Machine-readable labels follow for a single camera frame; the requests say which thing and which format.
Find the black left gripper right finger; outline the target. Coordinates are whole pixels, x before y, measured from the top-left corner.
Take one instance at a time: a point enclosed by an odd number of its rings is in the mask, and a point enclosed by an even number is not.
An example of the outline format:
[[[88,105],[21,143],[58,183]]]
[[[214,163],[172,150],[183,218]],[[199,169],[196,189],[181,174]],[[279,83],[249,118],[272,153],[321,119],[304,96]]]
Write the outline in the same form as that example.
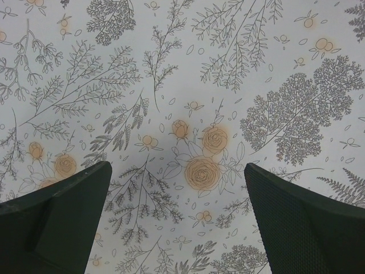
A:
[[[364,273],[364,209],[254,163],[244,175],[272,273]]]

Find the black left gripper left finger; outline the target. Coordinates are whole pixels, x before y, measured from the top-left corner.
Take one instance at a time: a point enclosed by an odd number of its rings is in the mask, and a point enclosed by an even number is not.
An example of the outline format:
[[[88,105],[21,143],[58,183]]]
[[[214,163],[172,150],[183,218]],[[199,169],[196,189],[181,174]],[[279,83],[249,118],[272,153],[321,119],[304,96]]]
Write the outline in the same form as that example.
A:
[[[98,162],[1,203],[1,273],[84,273],[111,176]]]

